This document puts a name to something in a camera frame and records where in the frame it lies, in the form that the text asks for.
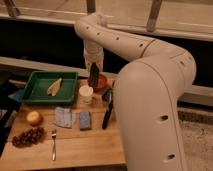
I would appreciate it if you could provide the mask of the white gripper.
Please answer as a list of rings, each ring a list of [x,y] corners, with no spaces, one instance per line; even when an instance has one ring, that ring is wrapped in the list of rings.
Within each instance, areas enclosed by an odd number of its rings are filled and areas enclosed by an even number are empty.
[[[95,63],[98,66],[99,73],[103,72],[104,52],[103,48],[100,45],[92,41],[85,40],[83,56],[85,59],[85,65],[89,77],[92,76],[91,67],[93,63]]]

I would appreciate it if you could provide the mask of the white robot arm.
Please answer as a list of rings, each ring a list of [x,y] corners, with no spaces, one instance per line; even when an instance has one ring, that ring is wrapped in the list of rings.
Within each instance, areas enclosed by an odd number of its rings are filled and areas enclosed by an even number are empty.
[[[93,13],[75,22],[89,60],[107,49],[128,64],[116,77],[113,102],[128,171],[187,171],[177,101],[196,75],[185,49],[106,27]]]

